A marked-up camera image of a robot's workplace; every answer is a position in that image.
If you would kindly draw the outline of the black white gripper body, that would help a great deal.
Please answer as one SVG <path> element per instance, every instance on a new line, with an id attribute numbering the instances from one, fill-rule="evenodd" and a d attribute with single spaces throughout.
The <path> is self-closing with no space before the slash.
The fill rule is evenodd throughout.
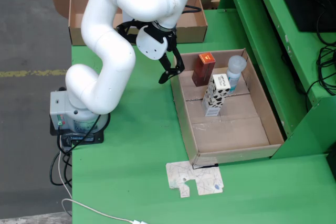
<path id="1" fill-rule="evenodd" d="M 136 37 L 136 46 L 149 59 L 159 60 L 167 52 L 168 36 L 173 31 L 173 28 L 162 26 L 143 26 Z"/>

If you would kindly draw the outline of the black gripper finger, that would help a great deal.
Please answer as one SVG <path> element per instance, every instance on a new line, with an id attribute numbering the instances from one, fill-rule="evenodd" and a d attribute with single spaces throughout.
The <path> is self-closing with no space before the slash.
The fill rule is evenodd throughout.
<path id="1" fill-rule="evenodd" d="M 132 19 L 131 21 L 124 22 L 117 26 L 117 32 L 126 39 L 130 44 L 136 44 L 136 34 L 130 34 L 129 30 L 131 26 L 134 26 L 137 30 L 140 30 L 142 27 L 146 26 L 147 22 L 142 22 L 139 20 Z"/>
<path id="2" fill-rule="evenodd" d="M 175 68 L 171 67 L 171 63 L 166 55 L 164 55 L 159 59 L 159 62 L 161 63 L 162 67 L 164 68 L 164 72 L 162 73 L 160 79 L 159 79 L 159 84 L 164 84 L 168 81 L 173 76 L 179 75 L 181 72 L 184 71 L 185 66 L 182 60 L 182 57 L 180 55 L 179 50 L 175 47 L 172 49 L 173 55 L 175 56 L 176 59 L 176 66 Z"/>

